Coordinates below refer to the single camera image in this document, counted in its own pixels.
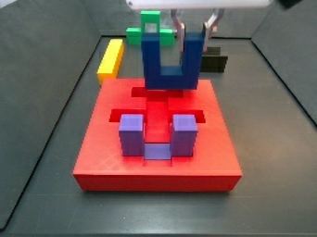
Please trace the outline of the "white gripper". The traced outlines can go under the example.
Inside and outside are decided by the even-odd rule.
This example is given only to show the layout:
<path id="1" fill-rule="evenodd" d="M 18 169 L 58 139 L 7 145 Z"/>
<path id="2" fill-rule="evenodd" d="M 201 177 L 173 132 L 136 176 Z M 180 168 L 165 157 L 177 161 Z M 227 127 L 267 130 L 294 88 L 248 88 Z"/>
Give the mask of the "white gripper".
<path id="1" fill-rule="evenodd" d="M 184 56 L 184 40 L 187 26 L 180 18 L 178 9 L 215 8 L 209 20 L 204 23 L 204 51 L 208 51 L 208 43 L 217 32 L 219 22 L 225 14 L 224 8 L 267 7 L 275 0 L 126 0 L 134 10 L 173 9 L 172 19 L 176 25 L 176 34 L 180 45 L 180 55 Z"/>

